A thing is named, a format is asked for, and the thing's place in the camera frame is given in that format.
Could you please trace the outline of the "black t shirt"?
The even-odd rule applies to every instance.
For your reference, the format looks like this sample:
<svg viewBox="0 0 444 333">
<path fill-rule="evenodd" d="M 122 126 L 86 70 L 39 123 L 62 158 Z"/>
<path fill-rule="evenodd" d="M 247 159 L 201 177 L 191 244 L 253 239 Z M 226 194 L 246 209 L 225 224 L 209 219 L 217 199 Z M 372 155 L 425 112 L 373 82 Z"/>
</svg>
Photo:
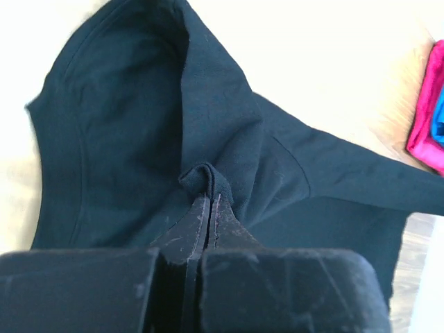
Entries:
<svg viewBox="0 0 444 333">
<path fill-rule="evenodd" d="M 207 194 L 264 246 L 359 253 L 389 300 L 407 217 L 443 213 L 441 177 L 254 93 L 186 1 L 105 4 L 27 108 L 42 161 L 36 249 L 146 246 Z"/>
</svg>

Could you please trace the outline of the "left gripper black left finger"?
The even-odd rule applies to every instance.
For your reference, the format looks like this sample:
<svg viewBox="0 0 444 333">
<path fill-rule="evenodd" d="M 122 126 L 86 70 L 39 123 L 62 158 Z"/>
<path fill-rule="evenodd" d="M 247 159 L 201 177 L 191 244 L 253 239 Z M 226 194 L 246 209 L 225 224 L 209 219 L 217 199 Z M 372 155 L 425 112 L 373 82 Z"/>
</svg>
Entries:
<svg viewBox="0 0 444 333">
<path fill-rule="evenodd" d="M 198 196 L 189 211 L 151 243 L 159 248 L 168 263 L 184 264 L 188 259 L 199 258 L 205 249 L 211 202 L 206 195 Z"/>
</svg>

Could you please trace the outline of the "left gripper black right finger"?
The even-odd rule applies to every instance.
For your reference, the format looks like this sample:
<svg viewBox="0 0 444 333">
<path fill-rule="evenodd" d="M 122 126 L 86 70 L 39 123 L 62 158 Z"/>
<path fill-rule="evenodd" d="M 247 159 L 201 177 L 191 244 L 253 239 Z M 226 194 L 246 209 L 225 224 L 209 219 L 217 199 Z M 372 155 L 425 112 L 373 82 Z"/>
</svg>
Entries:
<svg viewBox="0 0 444 333">
<path fill-rule="evenodd" d="M 263 245 L 235 217 L 230 201 L 219 194 L 213 201 L 207 227 L 206 250 L 263 250 Z"/>
</svg>

